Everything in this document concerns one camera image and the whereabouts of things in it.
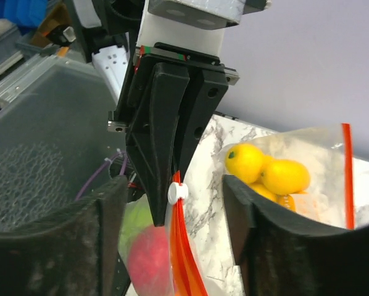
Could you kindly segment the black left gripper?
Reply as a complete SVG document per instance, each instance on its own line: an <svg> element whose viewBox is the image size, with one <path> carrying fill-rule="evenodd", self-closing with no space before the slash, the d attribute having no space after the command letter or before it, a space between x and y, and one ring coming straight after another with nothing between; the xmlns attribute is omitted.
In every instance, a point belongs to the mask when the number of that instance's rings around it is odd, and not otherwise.
<svg viewBox="0 0 369 296"><path fill-rule="evenodd" d="M176 169L185 173L217 105L238 80L216 56L163 43L135 50L107 128L129 133L126 151L156 226L165 223L174 142Z"/></svg>

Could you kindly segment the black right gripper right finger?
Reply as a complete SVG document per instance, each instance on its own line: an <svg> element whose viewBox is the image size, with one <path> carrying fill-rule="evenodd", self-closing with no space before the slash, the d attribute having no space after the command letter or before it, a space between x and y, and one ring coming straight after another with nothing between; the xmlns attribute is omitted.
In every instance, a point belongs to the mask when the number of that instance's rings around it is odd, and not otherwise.
<svg viewBox="0 0 369 296"><path fill-rule="evenodd" d="M247 295L369 295L369 225L310 220L226 175L223 201Z"/></svg>

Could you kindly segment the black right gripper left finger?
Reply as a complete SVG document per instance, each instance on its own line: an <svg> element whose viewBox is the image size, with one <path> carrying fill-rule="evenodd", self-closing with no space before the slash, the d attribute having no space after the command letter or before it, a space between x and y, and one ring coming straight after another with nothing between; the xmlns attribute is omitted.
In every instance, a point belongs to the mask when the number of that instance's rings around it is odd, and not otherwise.
<svg viewBox="0 0 369 296"><path fill-rule="evenodd" d="M0 295L125 295L118 253L128 181L117 176L41 219L0 232Z"/></svg>

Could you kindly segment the green lime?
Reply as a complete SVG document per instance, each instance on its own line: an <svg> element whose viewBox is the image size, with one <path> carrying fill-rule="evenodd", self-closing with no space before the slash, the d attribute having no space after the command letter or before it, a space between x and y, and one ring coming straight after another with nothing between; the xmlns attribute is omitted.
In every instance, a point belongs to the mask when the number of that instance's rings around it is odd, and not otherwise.
<svg viewBox="0 0 369 296"><path fill-rule="evenodd" d="M119 235L118 250L126 250L133 238L152 224L153 220L146 194L143 194L140 199L126 204Z"/></svg>

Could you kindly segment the red apple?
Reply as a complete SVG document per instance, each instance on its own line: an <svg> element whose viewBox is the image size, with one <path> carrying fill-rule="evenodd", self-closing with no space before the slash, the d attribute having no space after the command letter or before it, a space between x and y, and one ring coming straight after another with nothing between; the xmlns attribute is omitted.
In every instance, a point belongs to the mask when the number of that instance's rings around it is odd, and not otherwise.
<svg viewBox="0 0 369 296"><path fill-rule="evenodd" d="M133 240L128 273L138 295L173 295L168 239L163 227L149 226Z"/></svg>

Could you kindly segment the yellow lemon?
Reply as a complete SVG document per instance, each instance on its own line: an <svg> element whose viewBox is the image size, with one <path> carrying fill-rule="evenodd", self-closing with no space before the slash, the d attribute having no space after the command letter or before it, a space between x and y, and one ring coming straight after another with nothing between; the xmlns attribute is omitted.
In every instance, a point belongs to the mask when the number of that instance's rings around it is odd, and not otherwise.
<svg viewBox="0 0 369 296"><path fill-rule="evenodd" d="M261 171L263 185L276 195L306 190L311 181L307 167L295 160L274 159Z"/></svg>

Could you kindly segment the clear zip top bag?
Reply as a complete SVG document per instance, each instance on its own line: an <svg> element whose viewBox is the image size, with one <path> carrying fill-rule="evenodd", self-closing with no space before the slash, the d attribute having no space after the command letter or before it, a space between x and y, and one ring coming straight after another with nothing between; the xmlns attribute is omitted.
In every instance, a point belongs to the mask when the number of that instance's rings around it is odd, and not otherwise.
<svg viewBox="0 0 369 296"><path fill-rule="evenodd" d="M168 187L164 226L154 226L145 195L126 205L118 251L137 295L208 294L186 229L188 196L177 171Z"/></svg>
<svg viewBox="0 0 369 296"><path fill-rule="evenodd" d="M309 187L301 192L307 192L312 201L310 212L299 215L335 227L354 229L350 124L298 129L228 144L218 154L224 174L231 175L225 167L227 151L241 143L252 144L273 159L295 160L307 167L311 181Z"/></svg>

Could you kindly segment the small yellow bell pepper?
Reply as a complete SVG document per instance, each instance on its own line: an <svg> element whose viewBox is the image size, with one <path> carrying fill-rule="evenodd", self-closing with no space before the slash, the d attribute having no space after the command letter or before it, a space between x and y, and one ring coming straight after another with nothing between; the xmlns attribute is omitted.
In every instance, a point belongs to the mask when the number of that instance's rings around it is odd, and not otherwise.
<svg viewBox="0 0 369 296"><path fill-rule="evenodd" d="M307 192L300 192L277 197L277 203L279 205L298 214L309 213L311 201L311 196Z"/></svg>

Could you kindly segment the yellow apple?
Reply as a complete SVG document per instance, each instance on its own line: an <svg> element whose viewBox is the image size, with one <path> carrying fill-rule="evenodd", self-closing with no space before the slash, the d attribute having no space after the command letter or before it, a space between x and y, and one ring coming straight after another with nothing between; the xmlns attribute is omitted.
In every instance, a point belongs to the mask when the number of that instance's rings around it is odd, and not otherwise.
<svg viewBox="0 0 369 296"><path fill-rule="evenodd" d="M227 172L246 184L257 181L263 162L264 153L258 147L249 143L234 145L225 155Z"/></svg>

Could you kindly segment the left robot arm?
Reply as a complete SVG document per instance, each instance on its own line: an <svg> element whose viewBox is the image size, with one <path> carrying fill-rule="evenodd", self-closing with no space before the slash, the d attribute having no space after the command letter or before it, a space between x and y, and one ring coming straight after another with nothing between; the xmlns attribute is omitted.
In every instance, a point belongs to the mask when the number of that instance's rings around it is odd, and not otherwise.
<svg viewBox="0 0 369 296"><path fill-rule="evenodd" d="M186 173L215 109L239 75L220 61L221 1L67 1L85 60L104 77L117 108L108 129L126 134L126 152L165 222L172 175Z"/></svg>

